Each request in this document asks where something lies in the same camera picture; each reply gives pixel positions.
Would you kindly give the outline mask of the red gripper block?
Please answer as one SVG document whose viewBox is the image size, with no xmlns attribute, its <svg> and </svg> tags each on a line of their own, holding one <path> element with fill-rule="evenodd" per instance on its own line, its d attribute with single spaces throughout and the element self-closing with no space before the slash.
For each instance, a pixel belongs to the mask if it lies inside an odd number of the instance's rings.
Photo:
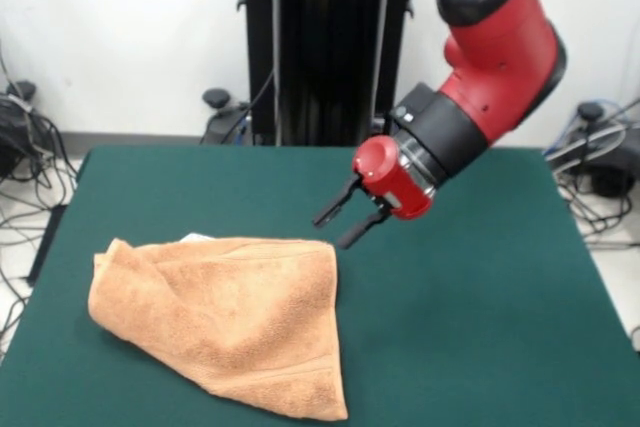
<svg viewBox="0 0 640 427">
<path fill-rule="evenodd" d="M 390 136 L 374 136 L 356 150 L 352 163 L 358 175 L 352 175 L 339 194 L 317 214 L 314 226 L 325 226 L 341 211 L 353 194 L 363 189 L 385 202 L 377 202 L 377 210 L 354 225 L 337 241 L 340 249 L 349 249 L 373 227 L 384 223 L 393 214 L 402 220 L 424 215 L 432 205 L 432 185 L 416 181 L 409 172 L 409 159 L 401 153 Z"/>
</svg>

